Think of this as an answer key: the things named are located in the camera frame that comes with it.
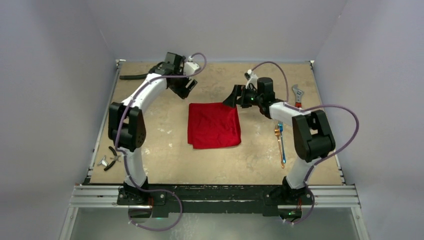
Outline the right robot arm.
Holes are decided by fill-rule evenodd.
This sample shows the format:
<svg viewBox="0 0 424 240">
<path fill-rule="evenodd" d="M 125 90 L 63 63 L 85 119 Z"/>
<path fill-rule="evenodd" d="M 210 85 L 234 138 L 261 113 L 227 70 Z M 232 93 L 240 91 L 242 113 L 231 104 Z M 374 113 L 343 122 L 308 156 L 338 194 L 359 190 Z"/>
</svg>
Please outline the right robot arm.
<svg viewBox="0 0 424 240">
<path fill-rule="evenodd" d="M 300 198 L 300 189 L 307 185 L 313 164 L 329 155 L 336 147 L 327 116 L 322 109 L 301 110 L 275 97 L 274 82 L 260 77 L 256 84 L 236 84 L 223 104 L 235 108 L 257 106 L 268 119 L 292 127 L 296 160 L 283 180 L 280 196 L 288 204 Z"/>
</svg>

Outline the red cloth napkin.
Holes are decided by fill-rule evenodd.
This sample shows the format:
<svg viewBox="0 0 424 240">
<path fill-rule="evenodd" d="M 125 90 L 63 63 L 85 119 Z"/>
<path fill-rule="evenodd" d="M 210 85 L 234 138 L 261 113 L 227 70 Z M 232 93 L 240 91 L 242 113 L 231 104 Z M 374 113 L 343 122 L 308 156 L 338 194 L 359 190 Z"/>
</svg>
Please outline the red cloth napkin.
<svg viewBox="0 0 424 240">
<path fill-rule="evenodd" d="M 242 142 L 236 107 L 221 102 L 188 105 L 187 143 L 194 149 L 220 149 Z"/>
</svg>

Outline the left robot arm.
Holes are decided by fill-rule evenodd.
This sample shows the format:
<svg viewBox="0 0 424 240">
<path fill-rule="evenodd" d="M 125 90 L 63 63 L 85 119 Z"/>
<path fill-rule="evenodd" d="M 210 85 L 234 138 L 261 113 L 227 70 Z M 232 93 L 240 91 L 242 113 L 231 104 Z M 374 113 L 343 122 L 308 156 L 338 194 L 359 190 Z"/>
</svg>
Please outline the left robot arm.
<svg viewBox="0 0 424 240">
<path fill-rule="evenodd" d="M 170 89 L 185 99 L 196 86 L 193 78 L 203 70 L 193 57 L 167 52 L 165 59 L 145 74 L 141 85 L 121 102 L 108 109 L 108 137 L 124 160 L 126 177 L 123 189 L 138 205 L 149 199 L 147 176 L 143 169 L 141 147 L 147 136 L 144 114 L 153 101 Z"/>
</svg>

